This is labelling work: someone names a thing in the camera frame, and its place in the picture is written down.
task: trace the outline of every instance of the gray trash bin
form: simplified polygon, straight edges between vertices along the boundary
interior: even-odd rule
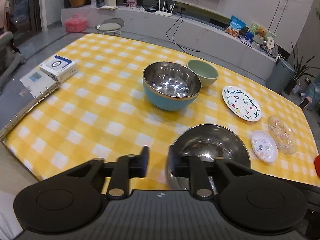
[[[290,63],[281,58],[267,80],[267,88],[276,93],[280,93],[295,73]]]

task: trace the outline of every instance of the yellow checkered tablecloth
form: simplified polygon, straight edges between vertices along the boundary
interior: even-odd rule
[[[143,92],[144,68],[156,61],[182,65],[195,57],[160,46],[124,38],[88,34],[59,55],[78,62],[79,72],[32,110],[6,138],[7,146],[39,179],[56,175],[95,157],[108,162],[138,154],[150,146],[146,179],[132,179],[132,188],[167,189],[165,160],[169,145],[186,129],[216,123],[235,132],[250,153],[252,168],[265,174],[319,185],[313,160],[318,155],[301,109],[271,90],[215,65],[219,78],[187,109],[167,112],[153,106]],[[235,85],[259,101],[262,118],[247,122],[233,114],[222,89]],[[279,152],[273,164],[259,160],[251,148],[251,134],[268,131],[271,115],[292,128],[297,152]]]

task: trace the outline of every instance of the white box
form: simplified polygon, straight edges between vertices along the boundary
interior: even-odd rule
[[[40,69],[59,84],[78,72],[76,62],[53,55],[39,65]]]

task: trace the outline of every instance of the white plate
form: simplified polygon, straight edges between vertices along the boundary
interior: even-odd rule
[[[278,156],[278,149],[273,138],[263,130],[256,130],[251,137],[251,145],[259,159],[272,163]]]
[[[222,97],[231,111],[242,119],[250,122],[261,119],[260,106],[247,91],[235,86],[226,86],[222,90]]]

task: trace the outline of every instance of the pink storage box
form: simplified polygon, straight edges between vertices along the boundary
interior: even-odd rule
[[[64,23],[66,31],[71,33],[83,32],[87,28],[87,18],[75,14]]]

